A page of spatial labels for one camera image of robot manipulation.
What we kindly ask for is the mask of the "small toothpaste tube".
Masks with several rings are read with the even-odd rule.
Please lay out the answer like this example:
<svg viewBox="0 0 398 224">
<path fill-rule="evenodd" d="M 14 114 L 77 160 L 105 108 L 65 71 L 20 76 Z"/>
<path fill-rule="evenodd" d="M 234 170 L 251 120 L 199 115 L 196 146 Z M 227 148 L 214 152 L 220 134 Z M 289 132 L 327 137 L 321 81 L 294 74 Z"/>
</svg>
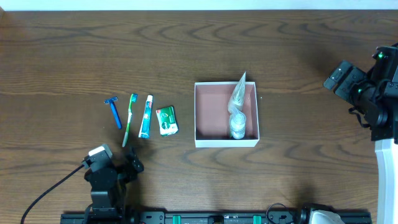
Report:
<svg viewBox="0 0 398 224">
<path fill-rule="evenodd" d="M 139 131 L 139 138 L 149 139 L 150 138 L 150 124 L 151 124 L 151 114 L 152 114 L 152 103 L 153 96 L 148 95 L 145 105 L 145 110 L 142 118 L 141 128 Z"/>
</svg>

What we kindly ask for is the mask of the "green soap packet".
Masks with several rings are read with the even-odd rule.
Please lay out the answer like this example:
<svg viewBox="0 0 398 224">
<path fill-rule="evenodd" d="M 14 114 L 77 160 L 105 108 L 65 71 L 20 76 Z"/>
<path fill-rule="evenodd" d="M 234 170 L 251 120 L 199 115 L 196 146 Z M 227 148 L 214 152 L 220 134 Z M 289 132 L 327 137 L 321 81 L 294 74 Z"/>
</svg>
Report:
<svg viewBox="0 0 398 224">
<path fill-rule="evenodd" d="M 161 136 L 169 136 L 179 131 L 173 106 L 157 109 L 155 111 Z"/>
</svg>

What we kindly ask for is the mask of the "green white toothbrush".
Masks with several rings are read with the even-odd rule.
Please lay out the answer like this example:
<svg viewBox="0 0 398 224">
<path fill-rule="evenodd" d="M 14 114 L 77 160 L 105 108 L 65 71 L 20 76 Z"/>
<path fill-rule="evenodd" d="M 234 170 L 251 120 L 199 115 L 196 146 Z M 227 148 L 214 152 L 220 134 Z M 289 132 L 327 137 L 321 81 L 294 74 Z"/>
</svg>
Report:
<svg viewBox="0 0 398 224">
<path fill-rule="evenodd" d="M 136 101 L 137 101 L 137 94 L 133 93 L 130 96 L 130 99 L 129 99 L 129 106 L 128 106 L 128 109 L 127 109 L 127 124 L 126 124 L 125 133 L 124 133 L 124 139 L 123 139 L 122 147 L 125 147 L 126 144 L 127 144 L 127 140 L 128 140 L 128 137 L 129 137 L 129 128 L 130 128 L 131 120 L 132 120 L 132 105 Z"/>
</svg>

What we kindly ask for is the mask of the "blue disposable razor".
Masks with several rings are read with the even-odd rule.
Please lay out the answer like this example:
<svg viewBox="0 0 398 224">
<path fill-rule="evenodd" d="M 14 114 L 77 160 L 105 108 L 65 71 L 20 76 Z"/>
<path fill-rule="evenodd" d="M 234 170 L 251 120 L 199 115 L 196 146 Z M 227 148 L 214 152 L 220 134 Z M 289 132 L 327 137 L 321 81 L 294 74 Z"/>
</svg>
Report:
<svg viewBox="0 0 398 224">
<path fill-rule="evenodd" d="M 104 101 L 105 104 L 109 105 L 112 111 L 112 114 L 114 116 L 114 120 L 116 122 L 116 126 L 118 127 L 118 129 L 122 129 L 122 123 L 121 123 L 121 119 L 119 117 L 115 102 L 118 101 L 118 97 L 114 96 L 112 98 L 108 98 Z"/>
</svg>

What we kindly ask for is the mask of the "white lotion tube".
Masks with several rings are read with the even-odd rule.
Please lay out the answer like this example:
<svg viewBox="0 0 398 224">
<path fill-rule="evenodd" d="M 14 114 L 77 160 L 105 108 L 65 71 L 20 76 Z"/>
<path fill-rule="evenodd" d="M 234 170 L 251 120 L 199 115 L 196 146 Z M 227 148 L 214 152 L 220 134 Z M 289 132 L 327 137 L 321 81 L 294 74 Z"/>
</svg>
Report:
<svg viewBox="0 0 398 224">
<path fill-rule="evenodd" d="M 246 88 L 246 72 L 243 73 L 241 79 L 238 81 L 238 84 L 235 86 L 233 93 L 229 99 L 228 112 L 230 114 L 233 113 L 233 108 L 237 108 L 240 111 L 243 110 L 245 88 Z"/>
</svg>

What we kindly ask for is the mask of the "clear pump bottle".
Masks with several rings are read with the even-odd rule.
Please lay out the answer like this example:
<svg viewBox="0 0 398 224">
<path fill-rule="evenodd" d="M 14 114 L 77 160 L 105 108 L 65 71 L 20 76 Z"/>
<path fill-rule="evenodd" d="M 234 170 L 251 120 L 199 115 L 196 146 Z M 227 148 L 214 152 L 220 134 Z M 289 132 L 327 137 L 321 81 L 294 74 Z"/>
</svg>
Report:
<svg viewBox="0 0 398 224">
<path fill-rule="evenodd" d="M 229 117 L 230 135 L 234 139 L 242 139 L 246 131 L 246 115 L 233 106 Z"/>
</svg>

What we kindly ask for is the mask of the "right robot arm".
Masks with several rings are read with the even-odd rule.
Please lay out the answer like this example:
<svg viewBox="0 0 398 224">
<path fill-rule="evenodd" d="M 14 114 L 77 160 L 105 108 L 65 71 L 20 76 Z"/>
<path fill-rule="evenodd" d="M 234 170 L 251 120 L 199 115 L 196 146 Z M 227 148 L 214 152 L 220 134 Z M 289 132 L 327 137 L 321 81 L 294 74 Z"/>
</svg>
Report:
<svg viewBox="0 0 398 224">
<path fill-rule="evenodd" d="M 377 222 L 397 223 L 397 44 L 376 48 L 367 72 L 343 60 L 323 86 L 371 131 L 378 167 Z"/>
</svg>

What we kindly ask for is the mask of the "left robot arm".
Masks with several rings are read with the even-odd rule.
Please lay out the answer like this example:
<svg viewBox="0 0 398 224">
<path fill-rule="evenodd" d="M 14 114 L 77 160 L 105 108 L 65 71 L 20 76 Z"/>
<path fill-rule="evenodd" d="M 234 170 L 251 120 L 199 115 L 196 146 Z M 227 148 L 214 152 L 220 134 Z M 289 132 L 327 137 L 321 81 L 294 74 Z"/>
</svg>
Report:
<svg viewBox="0 0 398 224">
<path fill-rule="evenodd" d="M 134 218 L 126 210 L 126 184 L 144 171 L 142 162 L 133 149 L 113 163 L 113 153 L 107 144 L 89 151 L 81 162 L 87 169 L 84 179 L 91 185 L 92 204 L 83 216 L 83 223 L 129 223 Z"/>
</svg>

